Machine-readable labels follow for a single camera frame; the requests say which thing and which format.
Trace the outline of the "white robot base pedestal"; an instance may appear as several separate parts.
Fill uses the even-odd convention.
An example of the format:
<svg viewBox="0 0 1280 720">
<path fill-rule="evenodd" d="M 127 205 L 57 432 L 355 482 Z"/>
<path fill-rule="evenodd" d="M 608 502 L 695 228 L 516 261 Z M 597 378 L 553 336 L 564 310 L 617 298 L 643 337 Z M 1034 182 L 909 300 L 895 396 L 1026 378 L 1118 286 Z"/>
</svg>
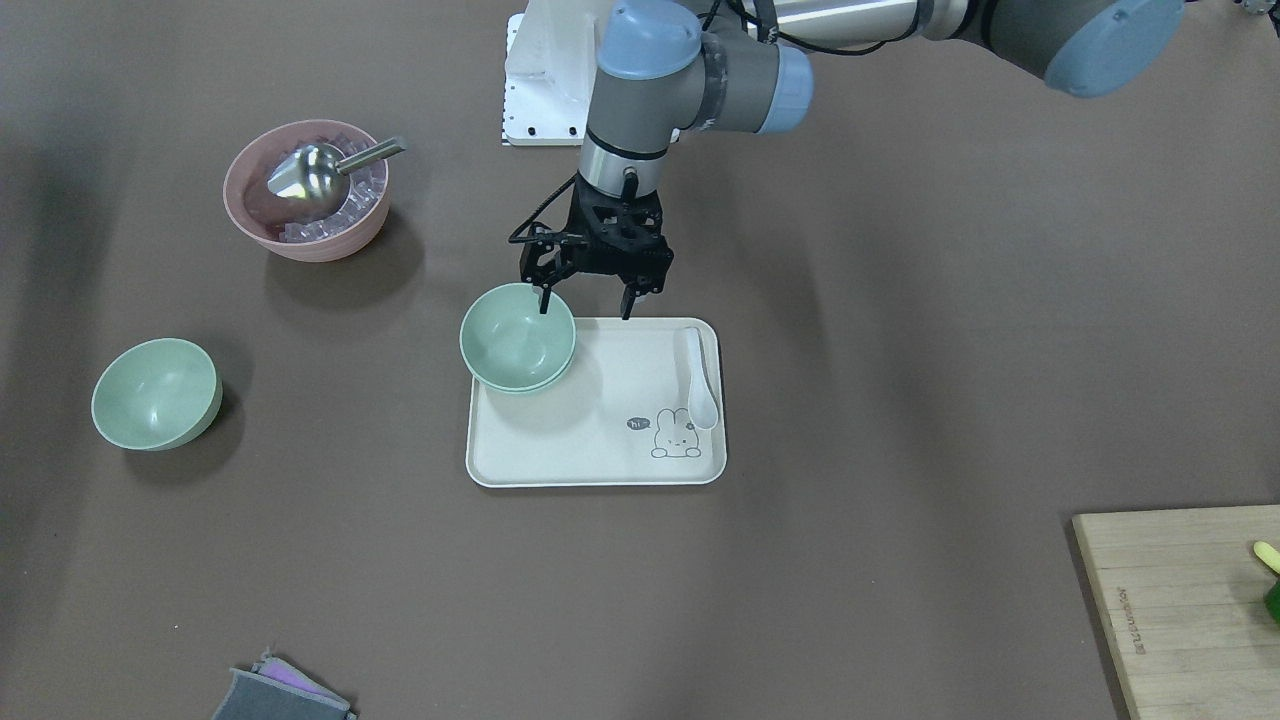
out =
<svg viewBox="0 0 1280 720">
<path fill-rule="evenodd" d="M 604 12 L 604 1 L 530 1 L 507 20 L 504 145 L 581 145 Z"/>
</svg>

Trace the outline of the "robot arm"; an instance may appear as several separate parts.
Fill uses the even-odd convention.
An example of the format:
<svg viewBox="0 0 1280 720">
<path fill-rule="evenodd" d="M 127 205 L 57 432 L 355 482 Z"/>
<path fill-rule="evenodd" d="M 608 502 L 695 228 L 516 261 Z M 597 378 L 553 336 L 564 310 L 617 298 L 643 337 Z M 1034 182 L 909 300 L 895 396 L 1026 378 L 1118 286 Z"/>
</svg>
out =
<svg viewBox="0 0 1280 720">
<path fill-rule="evenodd" d="M 621 316 L 659 293 L 673 261 L 658 196 L 673 133 L 777 135 L 808 114 L 810 58 L 865 56 L 916 36 L 983 47 L 1073 97 L 1142 73 L 1176 33 L 1181 1 L 609 1 L 588 63 L 561 231 L 531 215 L 509 236 L 547 314 L 579 273 L 614 275 Z"/>
</svg>

